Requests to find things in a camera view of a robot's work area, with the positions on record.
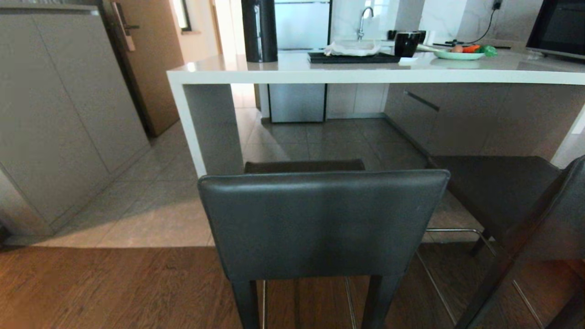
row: chair leg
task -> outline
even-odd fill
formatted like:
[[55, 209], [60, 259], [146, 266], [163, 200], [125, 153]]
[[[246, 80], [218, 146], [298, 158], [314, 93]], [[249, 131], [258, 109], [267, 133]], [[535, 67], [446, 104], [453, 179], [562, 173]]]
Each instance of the chair leg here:
[[546, 329], [574, 329], [585, 316], [585, 294], [582, 290], [569, 300], [563, 309], [550, 322]]
[[232, 282], [232, 289], [243, 329], [260, 329], [256, 281]]
[[401, 276], [370, 276], [362, 329], [379, 329], [384, 325], [390, 303], [398, 288]]
[[[483, 236], [483, 237], [484, 237], [486, 240], [488, 240], [488, 239], [490, 239], [490, 238], [491, 238], [491, 233], [490, 233], [490, 232], [489, 232], [487, 229], [484, 229], [484, 230], [483, 230], [483, 232], [481, 233], [481, 235], [482, 235], [482, 236]], [[486, 245], [486, 243], [485, 243], [485, 242], [483, 242], [483, 239], [482, 239], [482, 238], [479, 238], [479, 239], [477, 239], [477, 242], [476, 242], [476, 244], [473, 246], [473, 248], [472, 248], [472, 250], [469, 252], [469, 254], [470, 254], [472, 257], [475, 257], [475, 255], [477, 255], [477, 253], [479, 252], [479, 250], [481, 250], [481, 248], [482, 248], [483, 246], [485, 246], [485, 245]]]
[[494, 260], [483, 282], [471, 302], [455, 325], [455, 329], [470, 329], [479, 325], [483, 317], [495, 303], [495, 297], [508, 275], [516, 271], [517, 264], [502, 254]]

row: gray leather bar stool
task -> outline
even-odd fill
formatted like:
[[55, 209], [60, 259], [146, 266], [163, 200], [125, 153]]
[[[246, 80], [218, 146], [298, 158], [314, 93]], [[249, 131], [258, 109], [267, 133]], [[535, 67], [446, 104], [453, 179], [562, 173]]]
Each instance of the gray leather bar stool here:
[[243, 328], [260, 327], [257, 280], [357, 275], [370, 276], [362, 329], [382, 327], [449, 173], [348, 171], [360, 160], [246, 170], [198, 182]]
[[[435, 156], [429, 166], [451, 172], [449, 191], [504, 250], [456, 328], [478, 325], [522, 263], [585, 258], [585, 156], [564, 170], [539, 157]], [[483, 244], [479, 239], [472, 254]], [[577, 291], [548, 328], [576, 326], [583, 295]]]

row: carrot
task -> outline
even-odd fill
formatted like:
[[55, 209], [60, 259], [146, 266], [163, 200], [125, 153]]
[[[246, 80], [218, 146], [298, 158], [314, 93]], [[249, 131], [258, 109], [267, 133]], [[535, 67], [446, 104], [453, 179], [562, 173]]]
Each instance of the carrot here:
[[481, 47], [479, 44], [474, 44], [474, 45], [469, 46], [469, 47], [464, 47], [463, 52], [464, 53], [474, 53], [476, 51], [476, 49], [478, 49], [479, 47]]

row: egg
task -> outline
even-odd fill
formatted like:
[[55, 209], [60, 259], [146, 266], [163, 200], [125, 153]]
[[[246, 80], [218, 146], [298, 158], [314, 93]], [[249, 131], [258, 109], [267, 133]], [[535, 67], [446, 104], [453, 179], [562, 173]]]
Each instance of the egg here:
[[452, 53], [463, 53], [463, 46], [458, 44], [457, 46], [451, 48], [451, 52]]

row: green vegetable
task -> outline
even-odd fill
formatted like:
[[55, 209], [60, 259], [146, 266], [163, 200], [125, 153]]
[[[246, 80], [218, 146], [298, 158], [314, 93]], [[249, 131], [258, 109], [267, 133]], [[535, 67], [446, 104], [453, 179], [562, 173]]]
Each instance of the green vegetable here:
[[484, 53], [486, 57], [498, 56], [498, 50], [493, 46], [481, 46], [475, 51], [476, 53]]

